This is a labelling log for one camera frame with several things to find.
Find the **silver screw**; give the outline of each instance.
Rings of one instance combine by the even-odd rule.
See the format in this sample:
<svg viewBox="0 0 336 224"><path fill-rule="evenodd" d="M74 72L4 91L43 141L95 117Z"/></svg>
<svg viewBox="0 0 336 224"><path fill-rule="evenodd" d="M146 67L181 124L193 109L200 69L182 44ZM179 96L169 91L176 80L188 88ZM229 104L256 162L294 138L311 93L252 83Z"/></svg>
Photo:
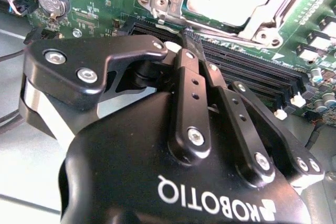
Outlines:
<svg viewBox="0 0 336 224"><path fill-rule="evenodd" d="M57 65L63 64L67 60L63 54L57 51L48 51L44 54L44 57L50 63Z"/></svg>
<svg viewBox="0 0 336 224"><path fill-rule="evenodd" d="M195 128L190 128L188 130L188 138L194 145L201 146L204 144L203 135Z"/></svg>
<svg viewBox="0 0 336 224"><path fill-rule="evenodd" d="M79 69L77 77L86 83L94 83L98 80L97 74L89 68Z"/></svg>
<svg viewBox="0 0 336 224"><path fill-rule="evenodd" d="M163 48L163 46L162 46L161 44L157 43L157 42L153 42L153 45L154 45L155 47L159 48L159 49L162 49L162 48Z"/></svg>
<svg viewBox="0 0 336 224"><path fill-rule="evenodd" d="M311 158L309 159L309 162L311 164L311 167L313 167L313 169L316 171L316 172L320 172L321 169L320 167L318 166L318 164L316 164L316 162L314 160L312 160Z"/></svg>
<svg viewBox="0 0 336 224"><path fill-rule="evenodd" d="M309 170L308 165L300 157L296 159L296 162L301 167L301 169L304 170L305 172Z"/></svg>
<svg viewBox="0 0 336 224"><path fill-rule="evenodd" d="M80 37L82 37L83 34L82 34L81 30L79 30L78 28L74 28L72 30L72 35L76 38L80 38Z"/></svg>
<svg viewBox="0 0 336 224"><path fill-rule="evenodd" d="M194 59L194 56L193 56L192 53L190 53L190 52L186 52L185 54L186 54L189 58Z"/></svg>
<svg viewBox="0 0 336 224"><path fill-rule="evenodd" d="M263 154L261 154L259 152L256 152L255 159L256 159L257 163L261 166L262 169L264 169L264 170L269 170L270 169L269 162L268 162L267 158L265 156L263 156Z"/></svg>
<svg viewBox="0 0 336 224"><path fill-rule="evenodd" d="M244 87L243 85L238 84L238 87L239 87L240 90L242 90L242 92L245 92L245 91L246 91L246 89L245 89L245 87Z"/></svg>
<svg viewBox="0 0 336 224"><path fill-rule="evenodd" d="M217 71L217 69L218 69L216 65L213 65L211 63L209 64L209 67L214 71Z"/></svg>

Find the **cable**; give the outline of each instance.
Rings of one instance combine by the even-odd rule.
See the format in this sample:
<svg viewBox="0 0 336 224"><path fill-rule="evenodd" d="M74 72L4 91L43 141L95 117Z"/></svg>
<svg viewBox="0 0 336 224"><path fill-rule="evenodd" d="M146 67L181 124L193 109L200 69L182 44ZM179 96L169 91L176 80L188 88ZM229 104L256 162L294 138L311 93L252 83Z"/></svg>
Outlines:
<svg viewBox="0 0 336 224"><path fill-rule="evenodd" d="M314 130L312 131L306 145L305 148L307 149L311 149L312 146L316 143L317 138L320 135L320 132L322 131L322 129L325 127L325 123L322 120L318 120L315 124Z"/></svg>
<svg viewBox="0 0 336 224"><path fill-rule="evenodd" d="M5 115L2 118L0 118L0 123L3 123L3 122L5 122L5 121L17 116L17 115L19 115L19 110L15 110L15 111L11 112L10 114Z"/></svg>
<svg viewBox="0 0 336 224"><path fill-rule="evenodd" d="M0 126L0 135L6 133L7 131L11 131L15 127L18 127L24 122L21 115L15 116L9 122L5 123L4 125Z"/></svg>
<svg viewBox="0 0 336 224"><path fill-rule="evenodd" d="M18 51L18 52L14 52L10 55L5 55L5 56L0 57L0 62L5 61L5 60L9 60L9 59L13 59L13 58L18 57L22 54L23 54L23 49Z"/></svg>

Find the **robotiq logo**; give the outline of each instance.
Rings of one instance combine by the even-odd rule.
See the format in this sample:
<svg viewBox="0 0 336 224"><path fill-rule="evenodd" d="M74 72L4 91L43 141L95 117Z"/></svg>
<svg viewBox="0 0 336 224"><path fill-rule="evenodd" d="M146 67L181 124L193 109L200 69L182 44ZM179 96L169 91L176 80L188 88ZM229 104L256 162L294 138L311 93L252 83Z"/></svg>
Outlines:
<svg viewBox="0 0 336 224"><path fill-rule="evenodd" d="M207 211L211 215L216 215L221 212L226 218L233 219L236 217L240 221L254 221L260 222L260 216L265 221L274 221L274 213L276 213L275 204L270 199L262 199L261 203L263 206L257 207L247 202L242 202L238 199L229 199L226 196L215 196L210 191L205 191L201 195L201 203L197 202L197 192L194 187L191 187L191 199L186 198L186 188L185 185L180 184L180 188L172 182L171 180L165 179L162 175L158 178L161 180L158 185L159 197L168 204L174 204L179 199L182 207L187 207L196 211ZM173 190L173 195L169 193L167 195L167 189L163 191L164 187L170 187Z"/></svg>

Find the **green circuit board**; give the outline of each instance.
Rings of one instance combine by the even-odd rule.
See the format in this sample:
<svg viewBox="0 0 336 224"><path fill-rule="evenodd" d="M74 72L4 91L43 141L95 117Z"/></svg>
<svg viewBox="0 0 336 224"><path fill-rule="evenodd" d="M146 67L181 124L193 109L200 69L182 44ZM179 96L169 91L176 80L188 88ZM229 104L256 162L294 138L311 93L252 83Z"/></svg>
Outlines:
<svg viewBox="0 0 336 224"><path fill-rule="evenodd" d="M122 27L129 17L156 23L151 13L139 5L137 0L70 0L70 2L71 11L59 23L51 22L41 8L31 14L29 20L34 27L39 26L59 31L64 38L73 38L74 28L80 29L83 37L115 36L117 29ZM319 67L323 71L336 71L336 48L329 48L328 54L313 63L302 60L296 54L296 48L301 43L307 43L307 36L313 30L319 30L318 24L321 20L326 16L335 16L332 10L335 6L336 0L301 0L280 30L284 43L278 49L246 48L229 42L215 40L212 42L301 72L309 73L310 69L315 67ZM199 16L197 18L221 29L221 24L215 20ZM177 30L181 29L180 26L170 25ZM326 92L335 91L336 77L313 85L324 86L324 91L316 92L312 101L320 99ZM313 109L311 103L296 113L303 114L307 110ZM324 120L328 124L336 126L335 114L336 108L330 108L323 115Z"/></svg>

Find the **electrolytic capacitor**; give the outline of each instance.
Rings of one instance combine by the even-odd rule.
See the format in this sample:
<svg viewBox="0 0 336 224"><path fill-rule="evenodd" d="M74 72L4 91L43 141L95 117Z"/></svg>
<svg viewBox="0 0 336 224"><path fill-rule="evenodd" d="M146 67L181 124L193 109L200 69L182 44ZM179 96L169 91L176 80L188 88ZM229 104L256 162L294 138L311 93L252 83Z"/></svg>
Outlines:
<svg viewBox="0 0 336 224"><path fill-rule="evenodd" d="M321 69L319 68L314 68L312 70L310 70L310 76L311 76L311 80L313 82L319 82L323 80L323 76L321 74Z"/></svg>
<svg viewBox="0 0 336 224"><path fill-rule="evenodd" d="M323 111L327 109L327 106L324 105L324 102L322 99L316 100L314 102L314 106L315 106L316 112L318 113L322 113Z"/></svg>
<svg viewBox="0 0 336 224"><path fill-rule="evenodd" d="M336 105L336 98L334 93L326 93L322 96L323 103L327 107Z"/></svg>

